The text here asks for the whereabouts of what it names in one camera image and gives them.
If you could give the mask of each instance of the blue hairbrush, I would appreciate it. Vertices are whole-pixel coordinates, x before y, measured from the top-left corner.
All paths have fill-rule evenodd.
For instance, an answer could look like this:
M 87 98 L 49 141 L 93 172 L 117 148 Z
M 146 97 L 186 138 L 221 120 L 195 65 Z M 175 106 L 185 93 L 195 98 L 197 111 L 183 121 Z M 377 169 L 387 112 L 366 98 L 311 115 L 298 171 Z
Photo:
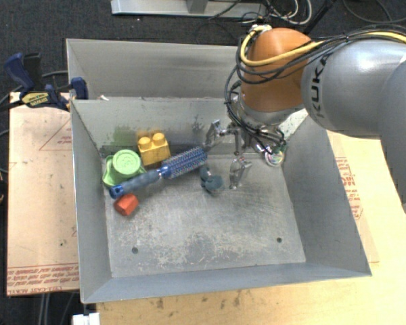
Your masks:
M 124 181 L 110 188 L 110 196 L 119 198 L 137 189 L 144 188 L 155 183 L 161 178 L 173 179 L 185 173 L 191 172 L 206 164 L 208 156 L 201 147 L 194 147 L 186 152 L 179 153 L 163 161 L 161 167 L 148 171 L 142 175 Z

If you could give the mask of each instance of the table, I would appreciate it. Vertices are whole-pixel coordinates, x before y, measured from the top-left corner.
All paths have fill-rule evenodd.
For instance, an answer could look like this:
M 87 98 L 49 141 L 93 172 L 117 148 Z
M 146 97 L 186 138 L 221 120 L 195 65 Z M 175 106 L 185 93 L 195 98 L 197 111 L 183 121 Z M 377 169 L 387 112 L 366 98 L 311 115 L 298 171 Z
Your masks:
M 67 114 L 51 108 L 11 111 L 9 296 L 78 288 Z M 380 143 L 329 135 L 360 199 L 354 214 L 372 277 L 99 303 L 101 323 L 406 324 L 406 215 Z M 31 179 L 45 182 L 33 188 Z

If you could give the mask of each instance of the blue object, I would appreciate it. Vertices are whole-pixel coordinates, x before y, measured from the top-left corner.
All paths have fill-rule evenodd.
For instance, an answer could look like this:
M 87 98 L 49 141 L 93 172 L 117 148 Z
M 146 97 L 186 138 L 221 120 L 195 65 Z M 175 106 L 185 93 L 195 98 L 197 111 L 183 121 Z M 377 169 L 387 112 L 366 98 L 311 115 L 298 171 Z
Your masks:
M 16 53 L 6 60 L 4 66 L 6 73 L 23 87 L 20 92 L 20 100 L 31 108 L 54 107 L 67 111 L 69 101 L 60 93 L 56 93 L 52 85 L 47 84 L 44 91 L 32 91 L 35 83 L 24 68 L 22 59 L 22 54 Z
M 21 53 L 17 53 L 9 57 L 6 60 L 4 67 L 6 73 L 24 88 L 23 93 L 27 93 L 34 88 L 35 84 L 22 64 Z
M 144 188 L 155 183 L 160 178 L 173 179 L 185 173 L 191 172 L 203 166 L 208 156 L 201 147 L 194 147 L 186 152 L 179 153 L 163 161 L 161 167 L 148 171 L 143 175 L 131 178 L 117 186 L 110 188 L 110 196 L 114 199 L 129 194 L 137 189 Z
M 76 99 L 87 100 L 89 99 L 89 92 L 87 91 L 86 82 L 81 77 L 74 77 L 70 80 L 70 86 L 75 91 Z

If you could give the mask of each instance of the green cup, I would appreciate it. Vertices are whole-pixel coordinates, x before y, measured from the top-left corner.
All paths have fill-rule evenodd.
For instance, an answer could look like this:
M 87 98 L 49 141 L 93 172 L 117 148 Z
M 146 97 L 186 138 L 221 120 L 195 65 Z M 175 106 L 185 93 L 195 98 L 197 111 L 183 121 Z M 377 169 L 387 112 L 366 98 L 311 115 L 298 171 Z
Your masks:
M 106 171 L 102 177 L 103 183 L 116 186 L 132 177 L 145 173 L 139 155 L 128 149 L 119 150 L 114 156 L 107 156 Z

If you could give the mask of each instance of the yellow lego block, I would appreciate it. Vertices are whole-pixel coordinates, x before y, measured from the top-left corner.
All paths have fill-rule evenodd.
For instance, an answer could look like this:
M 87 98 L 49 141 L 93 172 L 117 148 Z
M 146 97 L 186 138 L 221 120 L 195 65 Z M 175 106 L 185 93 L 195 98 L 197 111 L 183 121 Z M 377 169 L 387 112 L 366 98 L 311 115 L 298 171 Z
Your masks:
M 163 133 L 155 133 L 152 138 L 142 137 L 138 140 L 143 166 L 150 166 L 170 158 L 170 148 Z

